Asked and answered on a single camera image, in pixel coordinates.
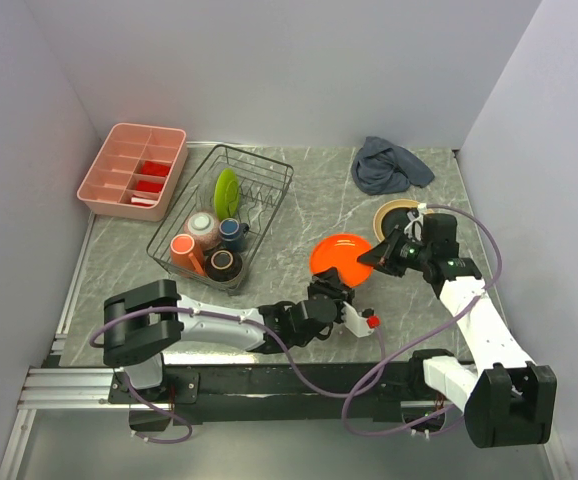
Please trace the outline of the orange plate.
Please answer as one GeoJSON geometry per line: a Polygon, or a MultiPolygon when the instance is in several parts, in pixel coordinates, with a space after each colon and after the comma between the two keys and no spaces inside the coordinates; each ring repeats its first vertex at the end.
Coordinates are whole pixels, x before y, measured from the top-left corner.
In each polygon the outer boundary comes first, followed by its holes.
{"type": "Polygon", "coordinates": [[[338,233],[328,236],[312,250],[310,271],[312,274],[320,274],[335,268],[345,285],[357,287],[373,273],[372,267],[358,261],[358,257],[371,248],[371,244],[359,235],[338,233]]]}

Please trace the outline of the black plate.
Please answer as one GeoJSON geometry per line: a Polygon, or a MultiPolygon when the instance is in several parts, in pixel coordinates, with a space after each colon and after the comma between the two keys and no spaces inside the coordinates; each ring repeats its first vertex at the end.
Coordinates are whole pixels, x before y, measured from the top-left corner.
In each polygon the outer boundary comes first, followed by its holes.
{"type": "Polygon", "coordinates": [[[389,210],[381,220],[380,227],[384,238],[394,230],[403,233],[408,239],[412,238],[412,214],[410,208],[398,207],[389,210]]]}

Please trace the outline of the yellow plate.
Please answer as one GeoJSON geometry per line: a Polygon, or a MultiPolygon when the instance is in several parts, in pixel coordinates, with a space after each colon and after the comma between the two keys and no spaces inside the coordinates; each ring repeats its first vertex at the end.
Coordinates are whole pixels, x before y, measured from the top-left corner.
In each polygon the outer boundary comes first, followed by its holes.
{"type": "Polygon", "coordinates": [[[373,229],[375,236],[379,241],[383,241],[385,238],[382,234],[382,229],[380,227],[381,220],[385,216],[385,214],[394,208],[398,207],[405,207],[411,209],[412,214],[412,240],[420,241],[422,235],[422,226],[423,226],[423,219],[420,216],[420,212],[418,211],[418,202],[415,200],[410,199],[396,199],[391,200],[382,205],[374,215],[373,219],[373,229]]]}

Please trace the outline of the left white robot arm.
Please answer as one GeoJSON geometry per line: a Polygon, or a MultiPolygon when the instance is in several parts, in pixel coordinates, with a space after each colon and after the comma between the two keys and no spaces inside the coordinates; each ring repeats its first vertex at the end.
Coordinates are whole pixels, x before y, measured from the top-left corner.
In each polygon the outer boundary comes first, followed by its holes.
{"type": "Polygon", "coordinates": [[[103,362],[124,368],[145,401],[162,399],[169,388],[162,352],[180,342],[221,344],[272,355],[312,340],[326,340],[343,324],[354,335],[368,334],[364,317],[352,306],[354,290],[335,268],[312,277],[308,298],[233,309],[196,301],[177,291],[173,280],[158,280],[104,301],[104,326],[89,343],[103,350],[103,362]]]}

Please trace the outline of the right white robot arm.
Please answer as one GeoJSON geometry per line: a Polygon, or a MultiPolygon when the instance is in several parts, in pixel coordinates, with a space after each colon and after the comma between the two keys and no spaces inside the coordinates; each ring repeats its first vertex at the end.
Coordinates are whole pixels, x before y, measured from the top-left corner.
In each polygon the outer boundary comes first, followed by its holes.
{"type": "Polygon", "coordinates": [[[419,207],[409,225],[397,226],[359,256],[363,265],[401,277],[422,273],[452,315],[470,350],[467,368],[449,354],[426,354],[407,374],[419,398],[441,393],[464,414],[466,429],[479,448],[545,444],[549,441],[557,378],[538,365],[514,339],[488,295],[476,263],[459,254],[455,212],[419,207]]]}

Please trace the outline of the grey-blue crumpled cloth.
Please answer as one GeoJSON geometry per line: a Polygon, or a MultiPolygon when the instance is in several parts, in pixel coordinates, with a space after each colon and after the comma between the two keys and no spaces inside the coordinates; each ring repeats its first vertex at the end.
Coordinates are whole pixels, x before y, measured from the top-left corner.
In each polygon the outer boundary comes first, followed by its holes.
{"type": "Polygon", "coordinates": [[[433,171],[415,154],[376,136],[367,136],[351,165],[355,185],[365,194],[405,192],[410,186],[425,188],[433,171]]]}

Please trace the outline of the black glazed bowl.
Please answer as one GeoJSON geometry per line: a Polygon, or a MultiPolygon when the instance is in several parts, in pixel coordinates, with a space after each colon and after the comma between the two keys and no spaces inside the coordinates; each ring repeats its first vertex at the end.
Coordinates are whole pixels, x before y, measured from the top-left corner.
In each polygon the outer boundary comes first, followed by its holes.
{"type": "Polygon", "coordinates": [[[208,284],[222,289],[239,287],[244,272],[244,260],[240,253],[217,249],[207,257],[205,273],[208,284]]]}

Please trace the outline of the blue ceramic mug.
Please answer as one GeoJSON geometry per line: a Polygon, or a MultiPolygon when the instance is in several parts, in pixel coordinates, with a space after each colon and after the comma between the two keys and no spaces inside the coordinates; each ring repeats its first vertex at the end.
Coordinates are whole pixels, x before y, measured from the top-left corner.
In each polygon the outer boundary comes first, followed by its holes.
{"type": "Polygon", "coordinates": [[[232,252],[242,252],[246,249],[246,235],[249,225],[235,218],[226,218],[220,222],[219,233],[223,246],[232,252]]]}

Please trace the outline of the green plate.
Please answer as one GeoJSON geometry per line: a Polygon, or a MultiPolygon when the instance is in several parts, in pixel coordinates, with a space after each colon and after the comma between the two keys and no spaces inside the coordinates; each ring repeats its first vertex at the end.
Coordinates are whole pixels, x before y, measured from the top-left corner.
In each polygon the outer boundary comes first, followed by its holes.
{"type": "Polygon", "coordinates": [[[224,168],[215,184],[213,206],[219,220],[233,217],[240,203],[238,177],[231,168],[224,168]]]}

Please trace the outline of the red patterned white bowl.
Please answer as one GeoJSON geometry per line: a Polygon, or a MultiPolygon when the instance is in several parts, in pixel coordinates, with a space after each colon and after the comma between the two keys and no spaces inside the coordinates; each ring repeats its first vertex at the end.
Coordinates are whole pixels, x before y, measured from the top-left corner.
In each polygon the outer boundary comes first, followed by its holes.
{"type": "Polygon", "coordinates": [[[207,211],[191,214],[184,223],[183,231],[193,237],[203,251],[216,248],[221,240],[219,221],[213,213],[207,211]]]}

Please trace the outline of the orange ceramic mug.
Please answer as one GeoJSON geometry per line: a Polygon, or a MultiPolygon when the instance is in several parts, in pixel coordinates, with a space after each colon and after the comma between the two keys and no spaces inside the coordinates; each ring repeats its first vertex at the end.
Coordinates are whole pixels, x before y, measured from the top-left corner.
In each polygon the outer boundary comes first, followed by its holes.
{"type": "Polygon", "coordinates": [[[176,235],[170,242],[171,263],[198,275],[205,274],[205,256],[200,245],[189,234],[176,235]]]}

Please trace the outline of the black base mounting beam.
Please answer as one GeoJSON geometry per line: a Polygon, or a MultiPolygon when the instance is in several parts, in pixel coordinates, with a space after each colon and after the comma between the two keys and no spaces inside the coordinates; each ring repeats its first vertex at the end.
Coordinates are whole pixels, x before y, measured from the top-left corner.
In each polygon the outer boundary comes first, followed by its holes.
{"type": "MultiPolygon", "coordinates": [[[[208,422],[338,419],[343,401],[308,388],[287,364],[167,365],[144,399],[172,407],[193,425],[208,422]]],[[[395,423],[442,404],[413,363],[387,365],[379,382],[352,401],[351,419],[395,423]]]]}

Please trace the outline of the red white item in tray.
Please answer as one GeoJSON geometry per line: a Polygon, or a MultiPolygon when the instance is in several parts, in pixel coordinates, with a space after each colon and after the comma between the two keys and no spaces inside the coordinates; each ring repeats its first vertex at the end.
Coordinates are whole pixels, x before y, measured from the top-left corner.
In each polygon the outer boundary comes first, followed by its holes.
{"type": "Polygon", "coordinates": [[[157,203],[158,203],[158,201],[156,199],[140,197],[140,196],[136,196],[136,195],[134,195],[130,198],[130,204],[131,205],[142,206],[142,207],[146,207],[146,208],[150,208],[150,207],[156,205],[157,203]]]}

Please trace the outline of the pink plastic divided organizer tray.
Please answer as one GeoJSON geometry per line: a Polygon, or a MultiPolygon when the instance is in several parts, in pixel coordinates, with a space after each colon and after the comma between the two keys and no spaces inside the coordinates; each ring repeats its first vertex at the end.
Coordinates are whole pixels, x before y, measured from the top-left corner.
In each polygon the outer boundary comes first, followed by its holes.
{"type": "Polygon", "coordinates": [[[158,222],[165,216],[187,156],[187,135],[182,129],[118,123],[90,166],[77,198],[97,215],[158,222]],[[169,164],[169,175],[141,175],[145,161],[169,164]],[[159,194],[135,191],[139,180],[162,183],[163,189],[159,194]],[[131,205],[134,195],[158,203],[150,208],[131,205]]]}

